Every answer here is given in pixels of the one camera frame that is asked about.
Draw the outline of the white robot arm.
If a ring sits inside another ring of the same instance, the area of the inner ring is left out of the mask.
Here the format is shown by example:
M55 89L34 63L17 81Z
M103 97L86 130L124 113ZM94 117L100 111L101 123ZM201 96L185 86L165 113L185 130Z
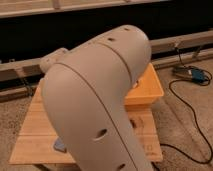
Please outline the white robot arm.
M123 25L72 49L45 74L45 111L82 171L153 171L124 107L150 59L146 34Z

